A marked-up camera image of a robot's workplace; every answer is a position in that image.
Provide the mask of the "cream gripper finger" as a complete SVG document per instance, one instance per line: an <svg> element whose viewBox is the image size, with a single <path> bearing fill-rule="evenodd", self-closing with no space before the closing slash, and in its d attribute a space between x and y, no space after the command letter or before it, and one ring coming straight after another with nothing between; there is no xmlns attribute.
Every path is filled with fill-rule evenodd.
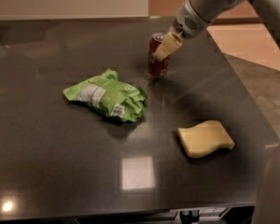
<svg viewBox="0 0 280 224"><path fill-rule="evenodd" d="M153 57L160 62L177 51L182 45L183 41L180 35L169 32L154 51Z"/></svg>

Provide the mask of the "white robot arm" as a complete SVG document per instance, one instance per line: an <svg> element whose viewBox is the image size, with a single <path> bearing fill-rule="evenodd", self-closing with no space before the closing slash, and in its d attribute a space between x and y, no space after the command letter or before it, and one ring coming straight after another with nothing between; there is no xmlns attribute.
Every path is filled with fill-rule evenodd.
<svg viewBox="0 0 280 224"><path fill-rule="evenodd" d="M185 0L153 58L164 60L182 46L184 39L196 37L219 15L242 3L250 5L280 50L280 0ZM280 145L263 170L251 224L280 224Z"/></svg>

